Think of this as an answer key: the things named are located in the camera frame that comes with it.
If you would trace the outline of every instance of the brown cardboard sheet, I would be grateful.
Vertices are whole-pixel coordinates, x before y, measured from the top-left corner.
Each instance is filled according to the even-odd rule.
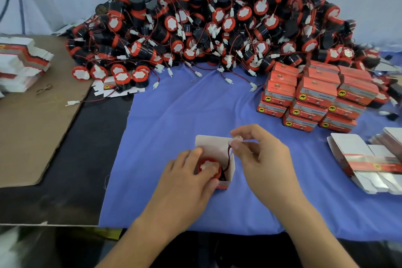
[[[25,93],[8,93],[0,99],[0,188],[30,186],[42,176],[67,132],[91,81],[71,76],[73,59],[66,39],[56,36],[29,36],[35,46],[54,54],[52,66]],[[53,87],[36,95],[48,84]]]

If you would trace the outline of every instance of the forearm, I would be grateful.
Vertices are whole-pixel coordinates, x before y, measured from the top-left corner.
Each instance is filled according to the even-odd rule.
[[[139,217],[97,268],[148,268],[169,241]]]
[[[305,198],[275,212],[292,239],[305,268],[357,268],[332,235],[319,212]]]

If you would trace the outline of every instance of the red box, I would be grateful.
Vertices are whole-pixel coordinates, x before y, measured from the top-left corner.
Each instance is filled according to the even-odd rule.
[[[275,116],[278,118],[282,118],[284,113],[286,112],[287,107],[283,105],[272,104],[264,101],[265,94],[263,93],[261,97],[261,102],[257,106],[257,111],[265,114],[269,114],[270,116]]]
[[[340,84],[339,75],[337,75],[335,72],[329,72],[309,67],[304,72],[304,76],[310,77],[312,79],[319,79],[324,82],[330,82],[334,84],[336,87],[338,87]]]
[[[297,77],[299,75],[299,69],[295,67],[291,67],[289,65],[282,64],[280,62],[276,62],[274,67],[272,67],[272,71],[277,71],[280,73],[285,73],[287,75],[291,75]]]
[[[354,79],[360,79],[366,82],[372,81],[370,73],[355,68],[339,66],[339,74],[347,75],[348,77],[352,77]]]
[[[289,107],[289,112],[295,116],[320,121],[326,115],[328,109],[295,99]]]
[[[333,72],[338,74],[339,73],[339,68],[335,65],[330,65],[330,64],[325,64],[323,62],[317,62],[317,61],[308,61],[306,66],[304,67],[304,70],[307,70],[307,68],[313,68],[313,69],[318,69],[322,71],[328,71],[328,72]]]
[[[336,86],[310,77],[303,77],[296,90],[296,98],[325,108],[331,106],[337,95]]]
[[[341,133],[349,133],[356,125],[356,120],[344,118],[330,112],[319,122],[320,127]]]
[[[318,122],[301,118],[295,116],[294,114],[290,114],[289,110],[284,114],[282,118],[282,123],[285,126],[293,127],[299,130],[304,130],[306,132],[311,132],[314,129],[314,127],[316,127],[318,124]]]
[[[268,74],[268,81],[273,82],[284,82],[289,84],[290,86],[296,87],[298,85],[298,79],[286,73],[278,72],[278,71],[271,71]]]
[[[359,116],[366,111],[363,105],[342,99],[336,98],[328,110],[332,113],[356,120]]]
[[[378,94],[377,85],[359,79],[340,75],[340,86],[338,95],[344,99],[368,105]]]
[[[263,101],[282,106],[290,106],[295,98],[296,87],[284,82],[268,81]]]

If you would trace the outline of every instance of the finger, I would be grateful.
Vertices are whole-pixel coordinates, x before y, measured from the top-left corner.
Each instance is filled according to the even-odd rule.
[[[204,186],[208,180],[210,180],[216,173],[219,171],[219,163],[214,162],[212,165],[203,169],[201,172],[197,174],[197,178],[201,182],[202,186]]]
[[[207,203],[211,198],[212,194],[214,193],[215,189],[217,188],[218,184],[219,180],[216,178],[209,180],[205,184],[204,189],[201,193],[201,203],[204,206],[204,208],[207,206]]]
[[[198,159],[201,157],[202,153],[203,149],[200,147],[193,149],[188,155],[188,158],[184,164],[184,168],[189,169],[191,173],[193,173],[195,166],[197,165]]]
[[[244,140],[257,140],[259,142],[267,139],[276,139],[258,124],[250,124],[235,128],[230,132],[233,137],[242,136]]]
[[[257,155],[260,154],[261,148],[260,148],[259,143],[256,143],[256,142],[243,142],[243,144],[246,145],[253,154],[257,154]]]
[[[164,173],[168,173],[172,170],[175,160],[170,160],[164,169]]]
[[[256,163],[251,150],[243,142],[232,141],[233,153],[242,161],[243,168]]]
[[[191,151],[188,149],[187,151],[182,151],[180,154],[178,154],[172,169],[182,168],[190,152]]]

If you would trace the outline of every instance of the hand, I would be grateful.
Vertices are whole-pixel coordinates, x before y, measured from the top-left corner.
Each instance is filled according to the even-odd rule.
[[[201,148],[184,151],[168,163],[151,200],[138,218],[145,227],[172,240],[204,212],[219,184],[218,179],[211,179],[218,172],[219,164],[194,175],[202,153]]]
[[[259,142],[234,140],[231,144],[250,189],[274,214],[285,203],[305,199],[286,145],[257,124],[238,127],[230,134]]]

